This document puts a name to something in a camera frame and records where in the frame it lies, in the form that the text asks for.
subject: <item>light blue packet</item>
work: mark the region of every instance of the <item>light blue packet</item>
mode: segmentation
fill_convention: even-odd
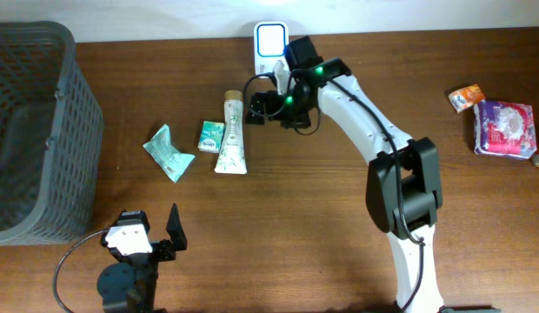
[[[143,147],[162,167],[162,170],[173,183],[176,183],[194,160],[193,155],[181,153],[171,145],[171,134],[167,124],[162,126]]]

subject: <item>white tube with green print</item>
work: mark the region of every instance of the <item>white tube with green print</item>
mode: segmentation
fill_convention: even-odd
[[[243,93],[225,92],[225,134],[217,158],[216,173],[246,174],[243,144]]]

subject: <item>brown wooden surface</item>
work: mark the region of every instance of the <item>brown wooden surface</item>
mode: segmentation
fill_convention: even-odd
[[[531,104],[539,139],[539,29],[313,40],[324,59],[350,66],[393,123],[436,143],[444,205],[435,257],[445,303],[539,312],[539,169],[475,155],[474,113],[456,114],[444,95],[478,83],[487,97]],[[223,93],[252,75],[251,48],[251,38],[77,46],[105,118],[94,230],[123,209],[145,210],[150,238],[165,238],[171,204],[179,205],[189,249],[160,265],[156,293],[156,306],[170,312],[392,303],[389,243],[364,204],[367,167],[332,120],[312,137],[277,123],[246,126],[245,176],[216,175],[217,155],[197,150],[202,121],[222,121]],[[142,148],[164,123],[175,146],[196,155],[178,183]],[[51,276],[67,249],[0,248],[0,312],[60,312]],[[97,241],[76,251],[60,276],[62,299],[76,312],[100,311],[96,279],[113,262]]]

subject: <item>small teal box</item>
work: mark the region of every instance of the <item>small teal box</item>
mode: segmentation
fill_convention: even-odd
[[[224,131],[224,123],[204,121],[198,149],[202,152],[219,153]]]

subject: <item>white wall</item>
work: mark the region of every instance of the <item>white wall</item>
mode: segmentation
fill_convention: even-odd
[[[0,22],[51,20],[78,42],[539,26],[539,0],[0,0]]]

